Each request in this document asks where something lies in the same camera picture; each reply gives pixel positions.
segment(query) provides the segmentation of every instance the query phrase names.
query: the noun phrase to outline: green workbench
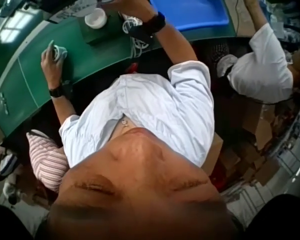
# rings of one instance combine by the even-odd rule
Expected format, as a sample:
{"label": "green workbench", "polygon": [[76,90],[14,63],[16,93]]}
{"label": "green workbench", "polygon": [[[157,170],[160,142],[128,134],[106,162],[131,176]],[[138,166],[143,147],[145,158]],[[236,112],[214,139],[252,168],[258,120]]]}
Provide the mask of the green workbench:
{"label": "green workbench", "polygon": [[[67,48],[63,78],[73,83],[131,56],[130,38],[123,32],[115,38],[91,46],[85,43],[77,19],[69,18],[59,24],[47,24],[40,23],[40,17],[40,13],[34,16],[33,22],[29,23],[9,49],[4,49],[7,44],[0,44],[0,56],[4,50],[4,58],[0,57],[0,129],[6,137],[50,100],[40,61],[41,53],[51,40]],[[27,42],[26,36],[33,34],[36,34],[35,37]],[[191,42],[236,35],[231,20],[228,26],[195,29],[183,34]],[[26,47],[15,56],[21,44],[26,44]],[[5,69],[9,60],[11,66]]]}

